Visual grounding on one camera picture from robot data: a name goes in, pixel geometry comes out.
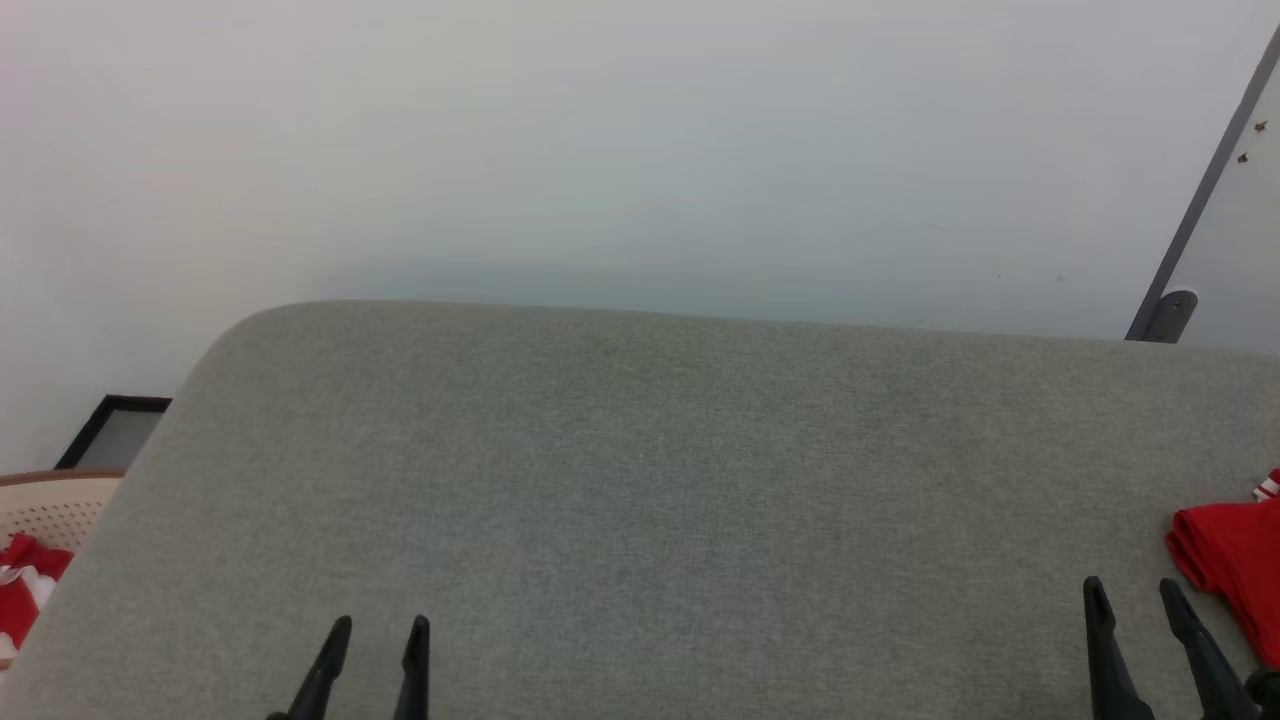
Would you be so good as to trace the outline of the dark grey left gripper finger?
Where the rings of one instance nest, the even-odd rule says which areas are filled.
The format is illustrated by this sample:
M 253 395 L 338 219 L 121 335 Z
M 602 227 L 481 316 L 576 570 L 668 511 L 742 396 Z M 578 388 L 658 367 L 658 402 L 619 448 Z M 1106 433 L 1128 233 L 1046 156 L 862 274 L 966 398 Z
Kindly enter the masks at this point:
M 403 678 L 393 712 L 394 720 L 429 719 L 430 632 L 429 619 L 417 615 L 410 628 L 401 660 Z
M 287 711 L 273 711 L 266 719 L 324 719 L 332 688 L 342 674 L 349 647 L 352 618 L 339 616 L 332 625 L 310 670 L 300 684 Z

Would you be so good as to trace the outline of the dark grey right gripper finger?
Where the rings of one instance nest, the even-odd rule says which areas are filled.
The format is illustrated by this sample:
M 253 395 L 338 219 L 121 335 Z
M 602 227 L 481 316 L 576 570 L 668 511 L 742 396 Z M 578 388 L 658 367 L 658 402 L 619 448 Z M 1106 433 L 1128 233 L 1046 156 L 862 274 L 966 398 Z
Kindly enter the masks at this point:
M 1098 577 L 1083 583 L 1093 719 L 1155 719 L 1137 693 L 1115 635 L 1116 618 Z
M 1201 621 L 1181 587 L 1170 578 L 1160 582 L 1160 597 L 1170 632 L 1185 651 L 1203 719 L 1261 719 L 1245 685 L 1210 630 Z

